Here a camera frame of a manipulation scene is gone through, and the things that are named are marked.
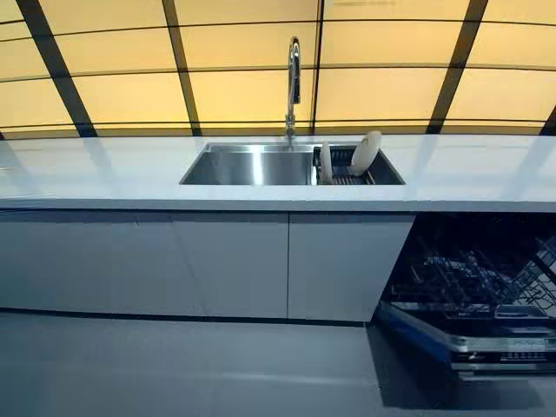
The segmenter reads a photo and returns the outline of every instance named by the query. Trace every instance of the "dishwasher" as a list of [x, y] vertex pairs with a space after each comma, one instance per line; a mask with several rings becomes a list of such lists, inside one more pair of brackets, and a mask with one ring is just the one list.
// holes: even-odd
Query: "dishwasher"
[[556, 375], [552, 215], [418, 216], [376, 318], [462, 380]]

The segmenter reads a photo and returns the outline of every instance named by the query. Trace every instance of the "stainless steel sink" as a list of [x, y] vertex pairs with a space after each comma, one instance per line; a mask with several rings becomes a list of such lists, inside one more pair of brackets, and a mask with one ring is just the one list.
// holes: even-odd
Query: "stainless steel sink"
[[[379, 152], [362, 177], [350, 176], [354, 145], [331, 145], [334, 184], [399, 185], [403, 180]], [[319, 185], [321, 145], [208, 145], [180, 184]]]

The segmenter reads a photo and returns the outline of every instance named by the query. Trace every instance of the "gray floor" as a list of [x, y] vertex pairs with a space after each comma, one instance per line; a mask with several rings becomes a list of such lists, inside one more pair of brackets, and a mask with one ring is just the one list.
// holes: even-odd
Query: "gray floor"
[[0, 314], [0, 415], [556, 415], [555, 381], [458, 383], [408, 352], [376, 328]]

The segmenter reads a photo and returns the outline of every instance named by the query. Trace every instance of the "chrome faucet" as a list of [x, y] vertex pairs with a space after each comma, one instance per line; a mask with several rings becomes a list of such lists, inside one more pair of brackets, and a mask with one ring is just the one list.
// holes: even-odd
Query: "chrome faucet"
[[286, 137], [291, 143], [295, 137], [294, 104], [300, 100], [301, 59], [297, 36], [289, 42], [288, 52], [288, 113], [286, 113]]

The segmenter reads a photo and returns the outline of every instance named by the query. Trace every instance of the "gray cabinet door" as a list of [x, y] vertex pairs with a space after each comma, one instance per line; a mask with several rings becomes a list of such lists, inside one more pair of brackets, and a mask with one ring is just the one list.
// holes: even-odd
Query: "gray cabinet door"
[[288, 317], [369, 321], [414, 218], [292, 214]]
[[0, 306], [202, 314], [165, 213], [0, 212]]
[[207, 315], [286, 317], [288, 214], [175, 213]]

